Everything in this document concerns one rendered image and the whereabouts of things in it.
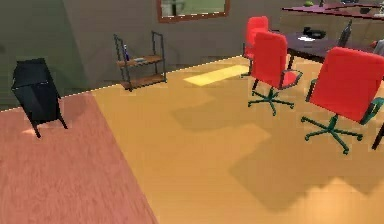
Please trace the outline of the brown metal frame shelf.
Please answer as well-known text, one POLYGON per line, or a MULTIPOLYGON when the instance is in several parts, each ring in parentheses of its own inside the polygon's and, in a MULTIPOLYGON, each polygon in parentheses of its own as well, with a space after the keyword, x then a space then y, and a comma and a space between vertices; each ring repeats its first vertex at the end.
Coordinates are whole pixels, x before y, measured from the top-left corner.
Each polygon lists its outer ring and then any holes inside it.
POLYGON ((134 89, 167 82, 164 36, 161 33, 151 32, 152 54, 140 57, 130 56, 127 45, 117 34, 113 35, 113 39, 117 55, 116 65, 120 70, 121 85, 125 90, 132 92, 134 89), (131 77, 131 69, 148 65, 154 66, 152 75, 131 77))

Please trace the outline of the dark red worktop counter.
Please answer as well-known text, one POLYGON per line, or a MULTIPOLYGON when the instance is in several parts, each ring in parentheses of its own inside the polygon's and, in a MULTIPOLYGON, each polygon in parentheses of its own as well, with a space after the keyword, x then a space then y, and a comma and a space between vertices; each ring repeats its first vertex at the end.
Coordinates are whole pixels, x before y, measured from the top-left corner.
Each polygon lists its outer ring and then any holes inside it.
POLYGON ((384 16, 376 17, 379 9, 378 4, 360 3, 282 8, 279 30, 293 33, 311 27, 325 31, 329 39, 338 39, 348 22, 352 21, 351 41, 370 44, 374 40, 384 39, 384 16))

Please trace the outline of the dark grey laptop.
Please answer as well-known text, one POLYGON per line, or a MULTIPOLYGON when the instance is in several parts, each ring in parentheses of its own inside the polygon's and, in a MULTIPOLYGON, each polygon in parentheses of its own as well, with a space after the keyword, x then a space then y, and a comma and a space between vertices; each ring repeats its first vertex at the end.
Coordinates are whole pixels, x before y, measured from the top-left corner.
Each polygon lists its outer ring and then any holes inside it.
POLYGON ((338 43, 337 43, 337 46, 338 47, 345 47, 347 42, 348 42, 348 39, 351 35, 351 31, 352 31, 352 21, 349 21, 347 26, 343 29, 339 39, 338 39, 338 43))

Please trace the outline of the red office chair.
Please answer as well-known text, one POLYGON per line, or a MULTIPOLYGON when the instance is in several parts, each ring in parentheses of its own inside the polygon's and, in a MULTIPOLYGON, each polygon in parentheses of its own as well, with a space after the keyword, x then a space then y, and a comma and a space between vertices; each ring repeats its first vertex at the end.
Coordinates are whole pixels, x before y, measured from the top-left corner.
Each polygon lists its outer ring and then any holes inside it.
POLYGON ((252 95, 259 96, 258 100, 249 100, 247 106, 257 103, 268 103, 272 114, 276 115, 275 103, 294 108, 293 102, 278 100, 281 90, 289 89, 298 84, 303 73, 286 67, 287 40, 282 34, 269 31, 255 34, 253 45, 253 65, 251 76, 254 78, 252 95), (257 84, 263 82, 270 86, 267 95, 256 91, 257 84))
POLYGON ((328 51, 319 75, 313 79, 306 101, 333 113, 329 124, 318 123, 303 116, 301 122, 320 127, 320 131, 305 135, 311 137, 329 133, 349 153, 349 147, 339 137, 340 134, 363 139, 363 135, 336 128, 340 116, 367 124, 384 105, 383 97, 376 97, 384 79, 384 57, 360 50, 334 47, 328 51))
POLYGON ((254 16, 248 19, 242 56, 249 60, 249 67, 252 67, 253 64, 252 49, 255 43, 256 34, 258 32, 267 32, 268 30, 269 20, 266 16, 254 16))

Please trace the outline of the black cabinet on legs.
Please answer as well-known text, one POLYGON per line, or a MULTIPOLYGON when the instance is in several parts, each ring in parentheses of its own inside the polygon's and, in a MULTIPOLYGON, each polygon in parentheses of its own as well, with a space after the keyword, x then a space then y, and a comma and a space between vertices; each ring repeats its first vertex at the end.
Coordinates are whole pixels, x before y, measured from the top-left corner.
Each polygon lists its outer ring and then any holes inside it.
POLYGON ((11 90, 38 138, 38 126, 47 122, 59 120, 67 129, 59 106, 61 97, 44 58, 18 61, 11 90))

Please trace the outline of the brown framed window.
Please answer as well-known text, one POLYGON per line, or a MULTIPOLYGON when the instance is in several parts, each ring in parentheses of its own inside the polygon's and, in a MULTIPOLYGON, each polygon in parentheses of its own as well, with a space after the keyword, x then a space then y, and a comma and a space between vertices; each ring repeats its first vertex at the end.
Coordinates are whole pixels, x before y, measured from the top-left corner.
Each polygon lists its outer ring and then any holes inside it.
POLYGON ((231 0, 156 0, 160 23, 226 17, 231 0))

